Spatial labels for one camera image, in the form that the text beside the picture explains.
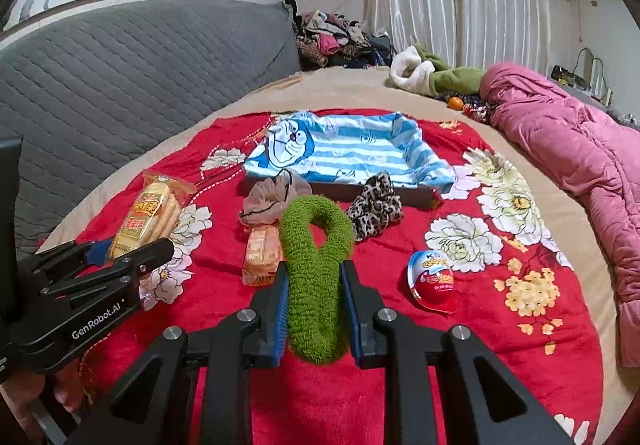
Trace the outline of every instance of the silver screw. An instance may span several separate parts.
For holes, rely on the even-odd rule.
[[[385,322],[393,322],[398,317],[396,310],[391,308],[381,308],[378,310],[378,318]]]
[[[458,340],[467,340],[471,336],[471,330],[462,324],[453,326],[451,328],[451,334]]]
[[[255,311],[251,308],[244,308],[238,312],[236,317],[240,322],[251,322],[255,319]]]
[[[167,340],[176,340],[180,335],[182,335],[182,330],[177,326],[169,326],[162,332],[162,336]]]

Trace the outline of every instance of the scrunchie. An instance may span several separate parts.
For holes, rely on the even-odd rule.
[[[310,225],[326,241],[318,250]],[[314,364],[340,358],[348,343],[342,317],[340,263],[353,248],[351,222],[323,196],[291,202],[280,221],[280,241],[289,269],[289,339],[293,351]]]

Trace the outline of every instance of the pink blanket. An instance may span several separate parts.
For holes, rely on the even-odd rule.
[[[480,95],[497,104],[492,125],[590,213],[618,276],[621,361],[640,365],[640,132],[512,63],[492,66]]]

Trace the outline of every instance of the gray headboard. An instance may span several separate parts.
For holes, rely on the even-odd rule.
[[[0,138],[24,137],[18,255],[116,169],[297,70],[281,4],[125,3],[16,40],[0,51]]]

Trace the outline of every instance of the red floral cloth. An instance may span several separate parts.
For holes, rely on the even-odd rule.
[[[240,279],[248,238],[238,222],[246,194],[241,163],[274,121],[268,114],[217,120],[153,167],[198,184],[190,219],[172,235],[180,255],[145,286],[150,311],[134,315],[86,354],[81,378],[88,391],[108,389],[167,326],[203,329],[248,305],[255,289]],[[402,222],[356,245],[361,281],[421,325],[469,326],[577,445],[590,444],[602,405],[600,344],[578,280],[524,178],[466,124],[418,124],[437,155],[454,165],[456,184],[432,210],[404,207]],[[135,178],[78,240],[113,235],[142,183],[142,176]],[[406,265],[425,248],[443,250],[452,260],[459,296],[453,315],[421,309],[409,291]],[[278,369],[252,370],[251,383],[256,445],[382,443],[383,372],[360,371],[350,356],[317,367],[287,350]]]

